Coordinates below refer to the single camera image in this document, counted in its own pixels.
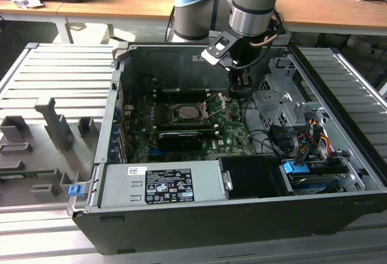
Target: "wooden desk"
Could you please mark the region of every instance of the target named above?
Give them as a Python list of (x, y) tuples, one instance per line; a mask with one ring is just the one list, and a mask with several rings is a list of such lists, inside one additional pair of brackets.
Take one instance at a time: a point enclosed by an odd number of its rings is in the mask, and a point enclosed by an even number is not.
[[(17, 8), (0, 1), (4, 19), (48, 21), (57, 25), (64, 43), (72, 43), (68, 24), (94, 22), (166, 25), (174, 0), (83, 0), (82, 3), (45, 2), (35, 10)], [(387, 4), (359, 0), (277, 0), (290, 31), (317, 33), (368, 34), (387, 36)]]
[(359, 0), (277, 0), (291, 31), (387, 35), (387, 3)]
[(82, 0), (63, 3), (59, 16), (98, 18), (168, 19), (174, 0)]
[(22, 9), (19, 8), (11, 0), (0, 0), (0, 14), (26, 14), (26, 15), (53, 15), (63, 2), (44, 2), (45, 7)]

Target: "black cable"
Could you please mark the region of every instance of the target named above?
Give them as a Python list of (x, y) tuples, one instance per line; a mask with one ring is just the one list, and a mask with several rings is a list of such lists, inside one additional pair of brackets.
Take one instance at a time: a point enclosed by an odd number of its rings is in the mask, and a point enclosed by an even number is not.
[(245, 105), (245, 107), (243, 109), (243, 113), (242, 113), (242, 117), (241, 117), (241, 122), (244, 122), (244, 120), (245, 120), (247, 108), (249, 108), (249, 104), (252, 101), (252, 99), (253, 99), (253, 97), (250, 96), (249, 99), (247, 100), (247, 103), (246, 103), (246, 105)]
[(304, 136), (304, 138), (306, 138), (308, 140), (308, 143), (307, 143), (308, 147), (307, 147), (307, 149), (306, 149), (306, 151), (305, 151), (305, 153), (304, 153), (304, 155), (302, 157), (302, 160), (305, 162), (305, 160), (307, 159), (307, 156), (308, 156), (308, 154), (310, 152), (310, 149), (312, 147), (312, 142), (311, 142), (311, 139), (309, 138), (309, 136), (306, 133), (303, 132), (301, 134)]
[(270, 49), (271, 45), (268, 45), (267, 48), (266, 48), (266, 51), (259, 57), (257, 57), (255, 60), (253, 60), (252, 62), (248, 63), (247, 65), (244, 65), (244, 66), (236, 66), (235, 67), (235, 70), (239, 70), (239, 69), (247, 69), (247, 68), (250, 68), (251, 66), (253, 65), (256, 65), (257, 63), (259, 63), (268, 53), (269, 49)]
[(367, 51), (372, 51), (373, 49), (372, 48), (367, 48), (365, 46), (363, 46), (355, 37), (353, 37), (352, 35), (350, 35), (350, 39), (352, 39), (359, 47), (367, 50)]
[[(281, 33), (281, 31), (282, 31), (282, 28), (283, 28), (283, 17), (275, 9), (274, 9), (274, 14), (275, 14), (277, 22), (278, 22), (277, 30), (276, 30), (275, 34), (279, 35)], [(236, 66), (236, 67), (234, 67), (234, 70), (247, 69), (247, 68), (250, 68), (253, 65), (256, 65), (257, 63), (259, 63), (267, 55), (267, 53), (270, 50), (271, 46), (272, 46), (271, 44), (267, 45), (266, 51), (261, 56), (257, 57), (255, 60), (253, 60), (252, 62), (250, 62), (250, 63), (248, 63), (247, 65), (244, 65), (244, 66)]]
[(15, 43), (15, 40), (14, 40), (14, 38), (13, 38), (13, 36), (12, 36), (10, 30), (9, 30), (9, 27), (10, 27), (10, 26), (11, 26), (11, 24), (10, 24), (10, 25), (6, 25), (6, 26), (4, 27), (4, 33), (8, 33), (10, 39), (12, 40), (12, 53), (13, 53), (13, 55), (14, 55), (15, 57), (18, 57), (18, 55), (15, 53), (15, 46), (16, 46), (16, 43)]
[[(262, 140), (262, 142), (265, 142), (266, 140), (270, 141), (269, 138), (265, 138)], [(261, 153), (264, 153), (264, 146), (261, 144)]]
[(367, 75), (365, 76), (365, 78), (367, 79), (369, 74), (371, 73), (371, 71), (374, 69), (374, 67), (377, 65), (377, 63), (379, 63), (379, 60), (383, 57), (383, 55), (386, 53), (387, 49), (385, 49), (382, 54), (377, 58), (377, 60), (374, 62), (374, 64), (372, 65), (372, 67), (370, 67), (369, 71), (367, 72)]
[(253, 133), (253, 132), (262, 132), (262, 133), (266, 134), (267, 130), (265, 130), (265, 129), (253, 129), (253, 130), (250, 131), (250, 134)]
[(266, 143), (263, 142), (262, 140), (256, 139), (255, 137), (252, 137), (252, 140), (258, 142), (261, 146), (266, 146), (267, 148), (269, 148), (269, 149), (272, 150), (272, 151), (277, 151), (277, 150), (275, 150), (272, 146), (266, 144)]
[(174, 22), (174, 15), (175, 15), (175, 6), (173, 6), (173, 8), (172, 8), (171, 14), (169, 15), (167, 28), (165, 29), (165, 36), (164, 36), (165, 42), (168, 42), (169, 37), (171, 36), (173, 22)]

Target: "screw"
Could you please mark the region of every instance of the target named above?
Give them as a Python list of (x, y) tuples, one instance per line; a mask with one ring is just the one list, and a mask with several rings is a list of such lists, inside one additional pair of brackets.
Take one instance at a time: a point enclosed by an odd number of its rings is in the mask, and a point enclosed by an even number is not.
[(228, 192), (232, 190), (231, 188), (231, 183), (225, 182), (224, 183), (224, 189), (227, 190)]

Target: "power supply label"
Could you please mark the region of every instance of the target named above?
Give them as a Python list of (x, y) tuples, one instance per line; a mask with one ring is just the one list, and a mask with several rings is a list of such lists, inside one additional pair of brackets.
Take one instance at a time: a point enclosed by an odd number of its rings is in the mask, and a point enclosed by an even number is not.
[(145, 176), (145, 202), (171, 204), (193, 202), (191, 169), (149, 170)]

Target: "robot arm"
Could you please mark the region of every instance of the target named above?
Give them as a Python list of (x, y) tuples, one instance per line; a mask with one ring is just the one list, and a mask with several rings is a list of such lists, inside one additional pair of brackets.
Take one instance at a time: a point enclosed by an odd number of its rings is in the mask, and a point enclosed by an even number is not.
[(276, 0), (233, 0), (230, 29), (221, 33), (202, 52), (212, 66), (220, 65), (238, 76), (240, 71), (258, 63), (263, 46), (270, 46), (282, 30), (282, 19), (275, 10)]

